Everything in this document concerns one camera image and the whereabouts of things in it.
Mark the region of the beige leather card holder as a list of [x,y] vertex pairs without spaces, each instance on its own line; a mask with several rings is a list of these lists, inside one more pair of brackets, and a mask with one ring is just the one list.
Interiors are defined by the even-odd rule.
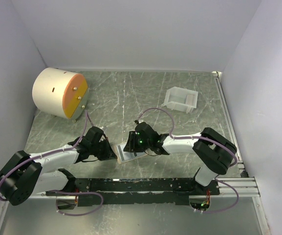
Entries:
[[120,144],[120,145],[116,145],[114,147],[114,152],[117,155],[118,164],[127,163],[129,161],[137,159],[137,158],[132,158],[131,157],[132,152],[124,152],[123,151],[123,148],[125,147],[125,145],[126,144],[123,143],[123,144]]

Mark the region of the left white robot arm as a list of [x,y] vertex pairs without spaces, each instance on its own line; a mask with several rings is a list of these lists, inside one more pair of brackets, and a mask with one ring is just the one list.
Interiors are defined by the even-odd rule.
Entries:
[[43,153],[16,152],[0,170],[0,199],[17,206],[31,195],[60,191],[76,192],[76,178],[64,167],[84,162],[89,156],[99,161],[117,159],[104,131],[91,127],[84,136]]

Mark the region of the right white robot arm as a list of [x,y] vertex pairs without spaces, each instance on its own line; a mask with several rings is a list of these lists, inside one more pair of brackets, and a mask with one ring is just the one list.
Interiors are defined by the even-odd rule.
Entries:
[[210,127],[193,135],[159,134],[146,122],[129,132],[125,145],[117,146],[120,163],[134,160],[147,151],[155,155],[195,153],[203,162],[192,182],[192,190],[203,194],[218,175],[225,175],[237,163],[236,146]]

